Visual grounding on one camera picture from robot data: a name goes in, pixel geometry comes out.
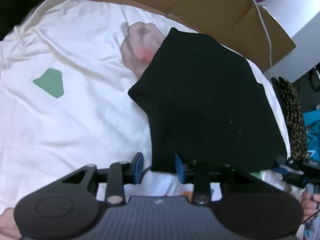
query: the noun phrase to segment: wrinkled fabric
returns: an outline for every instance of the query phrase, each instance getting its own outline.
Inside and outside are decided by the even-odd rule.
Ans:
[[[320,161],[320,110],[303,113],[307,131],[308,154],[307,157]]]
[[[209,35],[172,28],[128,93],[148,115],[153,171],[174,172],[175,153],[212,171],[257,172],[287,157],[248,61]]]
[[[151,165],[148,118],[127,95],[137,77],[121,52],[135,23],[154,24],[164,37],[171,27],[194,32],[130,6],[46,0],[0,42],[0,240],[18,239],[12,208],[22,197],[84,165],[107,168],[130,161],[138,151],[145,167]],[[137,53],[139,63],[150,60],[144,52]],[[290,153],[274,92],[258,67],[249,64]],[[33,83],[50,68],[61,72],[63,95],[58,98]],[[192,187],[174,175],[148,172],[141,185],[126,185],[125,194],[127,199],[179,195]],[[100,185],[98,199],[104,191]],[[212,183],[212,192],[212,200],[221,198],[218,183]]]
[[[139,79],[160,48],[164,35],[152,23],[137,22],[128,27],[121,45],[124,65]]]

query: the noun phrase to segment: human hand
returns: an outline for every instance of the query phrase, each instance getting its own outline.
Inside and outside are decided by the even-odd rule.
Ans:
[[[314,194],[313,197],[311,197],[310,193],[306,190],[302,193],[301,206],[303,208],[303,221],[318,211],[318,203],[320,203],[320,194]]]
[[[21,234],[13,218],[13,208],[7,208],[0,215],[0,240],[18,240],[20,238]]]

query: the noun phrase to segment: black mechanical arm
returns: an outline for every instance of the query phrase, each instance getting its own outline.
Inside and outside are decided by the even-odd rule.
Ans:
[[[140,183],[142,169],[141,153],[109,169],[89,164],[26,196],[14,211],[22,239],[295,239],[300,203],[246,172],[228,164],[213,172],[176,155],[180,182],[194,184],[191,202],[132,196],[126,203],[124,185]],[[220,201],[211,201],[211,182],[220,182]],[[96,200],[99,183],[107,183],[104,201]]]

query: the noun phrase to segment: white furniture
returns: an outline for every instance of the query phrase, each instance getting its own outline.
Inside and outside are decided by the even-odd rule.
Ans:
[[[320,0],[266,0],[270,13],[296,48],[273,67],[276,77],[294,82],[320,62]],[[271,69],[264,74],[273,77]]]

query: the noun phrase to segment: white bedsheet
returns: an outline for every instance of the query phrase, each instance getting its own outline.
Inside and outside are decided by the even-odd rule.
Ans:
[[[89,163],[106,168],[143,152],[151,165],[146,114],[127,92],[137,81],[122,61],[127,27],[154,23],[193,30],[142,9],[87,0],[46,0],[0,42],[0,213],[25,195]],[[287,129],[271,84],[263,84],[287,153]],[[62,73],[64,95],[54,98],[33,84],[48,68]],[[218,184],[213,198],[219,199]],[[127,195],[175,195],[192,189],[176,176],[147,173]],[[103,187],[98,198],[103,197]]]

